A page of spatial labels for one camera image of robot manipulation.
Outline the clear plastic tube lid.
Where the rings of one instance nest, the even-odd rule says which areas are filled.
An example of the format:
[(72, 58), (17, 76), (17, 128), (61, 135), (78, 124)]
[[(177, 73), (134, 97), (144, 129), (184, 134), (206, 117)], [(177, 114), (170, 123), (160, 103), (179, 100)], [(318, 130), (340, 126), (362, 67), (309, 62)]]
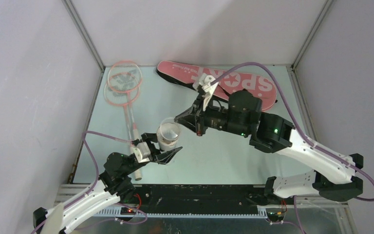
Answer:
[(168, 117), (162, 120), (159, 129), (161, 133), (175, 132), (179, 134), (181, 132), (180, 125), (175, 122), (173, 117)]

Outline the white shuttlecock tube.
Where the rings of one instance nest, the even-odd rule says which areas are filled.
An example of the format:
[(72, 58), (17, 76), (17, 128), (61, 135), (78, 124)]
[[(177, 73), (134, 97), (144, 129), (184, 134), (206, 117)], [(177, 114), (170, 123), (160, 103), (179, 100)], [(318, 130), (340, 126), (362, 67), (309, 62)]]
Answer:
[(175, 132), (161, 133), (160, 129), (158, 128), (156, 134), (157, 134), (157, 139), (158, 139), (158, 144), (159, 144), (160, 149), (162, 151), (169, 151), (169, 150), (175, 149), (177, 146), (180, 133), (179, 134)]

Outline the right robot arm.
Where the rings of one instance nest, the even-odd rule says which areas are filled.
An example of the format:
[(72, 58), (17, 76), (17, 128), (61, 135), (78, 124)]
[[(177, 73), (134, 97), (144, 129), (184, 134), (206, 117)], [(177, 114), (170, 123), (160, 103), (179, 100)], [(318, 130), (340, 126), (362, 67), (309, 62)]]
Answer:
[(202, 136), (208, 128), (249, 138), (249, 144), (264, 153), (277, 153), (295, 159), (310, 170), (290, 177), (271, 176), (264, 199), (271, 204), (282, 198), (319, 195), (345, 202), (363, 193), (363, 180), (355, 173), (363, 166), (363, 156), (347, 156), (347, 164), (330, 157), (326, 147), (304, 139), (290, 121), (262, 111), (262, 100), (247, 90), (229, 96), (227, 107), (205, 104), (198, 95), (192, 106), (175, 117), (175, 122)]

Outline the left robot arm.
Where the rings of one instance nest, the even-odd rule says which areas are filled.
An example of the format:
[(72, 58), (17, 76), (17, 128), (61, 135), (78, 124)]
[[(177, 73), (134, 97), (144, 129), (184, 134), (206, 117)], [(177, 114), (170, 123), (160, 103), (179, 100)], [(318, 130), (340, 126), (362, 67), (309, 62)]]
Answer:
[(168, 164), (182, 147), (168, 151), (157, 149), (156, 134), (144, 133), (131, 142), (131, 154), (113, 152), (104, 163), (104, 172), (83, 191), (51, 209), (33, 213), (34, 234), (69, 234), (99, 211), (134, 199), (135, 187), (130, 174), (149, 163)]

